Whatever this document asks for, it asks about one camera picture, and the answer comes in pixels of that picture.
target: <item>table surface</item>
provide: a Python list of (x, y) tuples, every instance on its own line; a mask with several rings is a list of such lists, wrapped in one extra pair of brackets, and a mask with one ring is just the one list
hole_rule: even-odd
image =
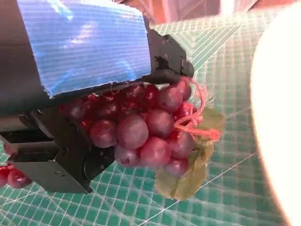
[[(0, 225), (283, 225), (256, 154), (249, 88), (258, 39), (281, 10), (155, 27), (185, 48), (196, 69), (195, 79), (206, 84), (208, 105), (226, 116), (207, 179), (194, 196), (183, 202), (166, 199), (154, 190), (151, 170), (114, 163), (92, 181), (94, 191), (88, 195), (48, 194), (37, 184), (22, 190), (1, 188)], [(0, 147), (0, 162), (6, 159)]]

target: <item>red grape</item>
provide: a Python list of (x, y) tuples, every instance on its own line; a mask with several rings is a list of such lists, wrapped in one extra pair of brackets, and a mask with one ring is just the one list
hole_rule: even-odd
[(188, 159), (175, 159), (170, 158), (168, 164), (164, 166), (167, 173), (174, 175), (176, 177), (183, 176), (188, 170)]
[(174, 130), (166, 141), (174, 158), (189, 157), (195, 147), (192, 135), (185, 131)]
[(60, 113), (68, 119), (79, 120), (86, 112), (86, 106), (82, 99), (60, 105)]
[(191, 109), (192, 113), (195, 113), (197, 111), (197, 108), (192, 105), (191, 103), (184, 101), (180, 108), (173, 114), (174, 121), (177, 121), (178, 119), (190, 115), (191, 114)]
[(141, 147), (149, 136), (149, 130), (142, 117), (129, 115), (117, 128), (117, 139), (121, 146), (128, 149)]
[(143, 106), (154, 108), (157, 104), (159, 89), (155, 85), (147, 85), (145, 87), (145, 95), (142, 99)]
[(166, 138), (173, 130), (174, 120), (168, 112), (155, 109), (148, 114), (146, 125), (151, 136)]
[(183, 96), (175, 87), (162, 89), (158, 95), (158, 106), (169, 113), (174, 113), (183, 102)]
[(145, 87), (143, 84), (129, 86), (122, 90), (122, 94), (125, 98), (138, 100), (143, 98)]
[(124, 101), (122, 101), (122, 106), (128, 109), (140, 109), (140, 105), (138, 104), (138, 102), (133, 99), (125, 99)]
[(99, 97), (96, 94), (89, 94), (86, 97), (82, 98), (82, 101), (85, 103), (86, 115), (95, 115), (94, 110), (98, 106)]
[(173, 86), (176, 87), (180, 91), (180, 93), (182, 93), (183, 101), (189, 99), (189, 97), (191, 96), (191, 86), (187, 81), (181, 79), (177, 84)]
[(115, 160), (126, 167), (136, 167), (140, 163), (140, 155), (137, 149), (125, 149), (120, 145), (115, 147)]
[(99, 106), (96, 114), (100, 119), (115, 120), (120, 110), (120, 104), (117, 101), (111, 101), (106, 105)]
[(80, 121), (79, 126), (82, 127), (84, 131), (88, 132), (92, 125), (92, 122), (93, 120), (90, 117), (86, 116), (82, 121)]
[(159, 137), (150, 137), (140, 150), (141, 162), (145, 166), (160, 167), (168, 163), (171, 150), (168, 143)]
[(148, 114), (147, 112), (140, 112), (139, 115), (143, 118), (144, 121), (146, 121), (147, 116), (148, 116), (149, 114)]
[(10, 170), (6, 166), (0, 166), (0, 187), (7, 184), (9, 172)]
[(12, 188), (24, 188), (31, 183), (32, 180), (16, 168), (12, 169), (8, 175), (8, 185)]
[(117, 117), (117, 121), (120, 122), (127, 116), (134, 115), (134, 114), (138, 114), (138, 111), (136, 109), (132, 109), (132, 108), (121, 109), (121, 111), (119, 112), (119, 115)]
[(4, 148), (4, 152), (6, 154), (9, 154), (9, 155), (18, 154), (18, 149), (12, 148), (10, 145), (8, 145), (6, 143), (4, 143), (3, 148)]
[(92, 143), (100, 148), (116, 144), (116, 125), (110, 120), (102, 119), (95, 122), (90, 129)]
[(116, 93), (112, 91), (107, 91), (102, 93), (102, 95), (99, 97), (99, 102), (102, 104), (109, 103), (113, 100), (118, 100), (119, 93), (116, 91)]
[(97, 94), (95, 94), (95, 93), (92, 93), (92, 94), (89, 94), (89, 95), (83, 97), (82, 100), (86, 104), (95, 103), (95, 102), (98, 102), (99, 96)]

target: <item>screw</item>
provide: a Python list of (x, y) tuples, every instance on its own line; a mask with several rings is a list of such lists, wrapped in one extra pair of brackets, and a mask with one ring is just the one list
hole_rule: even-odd
[(65, 175), (64, 175), (62, 172), (60, 172), (60, 171), (55, 172), (55, 174), (56, 174), (57, 176), (59, 176), (59, 177), (65, 177)]

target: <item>pink string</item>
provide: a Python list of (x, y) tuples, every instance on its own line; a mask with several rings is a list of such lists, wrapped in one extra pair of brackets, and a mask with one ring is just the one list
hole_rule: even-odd
[[(174, 122), (174, 128), (182, 131), (186, 131), (190, 133), (193, 137), (200, 136), (200, 137), (209, 137), (212, 141), (217, 141), (220, 138), (221, 133), (216, 129), (209, 129), (209, 130), (203, 130), (203, 129), (196, 129), (195, 126), (197, 126), (199, 123), (202, 122), (203, 117), (201, 116), (201, 113), (203, 112), (206, 102), (205, 102), (205, 95), (206, 91), (202, 89), (197, 82), (195, 82), (193, 79), (190, 79), (188, 77), (181, 77), (181, 79), (186, 80), (188, 83), (193, 83), (197, 88), (197, 96), (200, 99), (201, 105), (200, 108), (193, 113), (192, 108), (190, 111), (190, 115), (184, 116), (180, 119), (178, 119), (176, 122)], [(183, 122), (189, 123), (186, 126), (183, 126)]]

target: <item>grape leaf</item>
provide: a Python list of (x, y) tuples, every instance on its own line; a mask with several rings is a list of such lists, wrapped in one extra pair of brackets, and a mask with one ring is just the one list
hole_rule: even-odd
[[(205, 108), (203, 121), (197, 126), (200, 129), (224, 128), (225, 118), (214, 109)], [(194, 195), (206, 178), (206, 164), (213, 153), (213, 142), (203, 137), (196, 137), (196, 148), (189, 158), (189, 168), (180, 178), (160, 168), (155, 175), (155, 188), (166, 198), (188, 199)]]

